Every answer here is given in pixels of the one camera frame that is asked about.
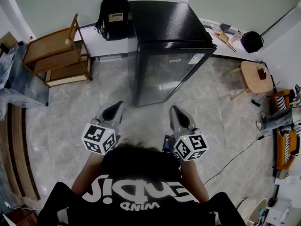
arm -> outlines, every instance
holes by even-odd
[[[194,161],[181,160],[181,171],[186,189],[195,196],[200,203],[207,202],[209,200],[209,195],[198,176]]]
[[[93,181],[99,176],[100,167],[103,162],[103,155],[91,153],[84,168],[75,179],[71,190],[78,194],[83,195]]]

marble tile floor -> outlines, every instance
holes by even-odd
[[[193,115],[206,135],[209,151],[196,166],[203,182],[217,174],[235,155],[259,135],[255,126],[260,110],[251,104],[252,94],[230,100],[243,88],[239,73],[223,77],[239,61],[210,58],[166,102],[140,108],[131,106],[126,58],[111,62],[96,61],[93,81],[66,84],[50,89],[49,106],[28,109],[26,135],[30,163],[41,200],[29,206],[43,207],[57,181],[69,187],[86,162],[87,151],[80,140],[87,122],[100,106],[125,102],[120,135],[133,143],[162,148],[165,134],[171,134],[168,110],[178,105]],[[268,102],[261,106],[267,108]],[[257,141],[237,157],[217,177],[206,184],[209,195],[224,191],[235,205],[242,198],[270,198],[274,193],[272,177],[273,138]]]

black refrigerator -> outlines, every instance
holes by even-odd
[[[129,2],[128,74],[134,106],[167,101],[216,50],[188,4]]]

person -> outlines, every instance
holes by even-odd
[[[198,221],[245,225],[225,193],[209,199],[194,161],[174,153],[123,142],[105,156],[91,153],[71,190],[58,182],[39,214],[38,225],[114,222],[179,224]]]
[[[299,130],[301,125],[301,107],[298,105],[280,110],[272,116],[266,116],[265,112],[261,111],[262,122],[257,121],[256,127],[260,131],[268,131],[276,128],[288,131]]]

wooden stool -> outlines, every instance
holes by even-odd
[[[259,78],[258,70],[259,69],[266,69],[267,71],[267,77],[264,80],[261,80]],[[253,92],[255,94],[265,93],[270,91],[273,88],[273,81],[271,78],[271,75],[267,69],[262,64],[255,63],[255,62],[249,62],[249,61],[243,61],[239,68],[229,71],[225,73],[224,75],[229,75],[235,72],[240,71],[241,76],[243,78],[244,84],[246,89],[235,95],[231,98],[231,100],[234,100],[238,96],[246,93],[246,92]]]

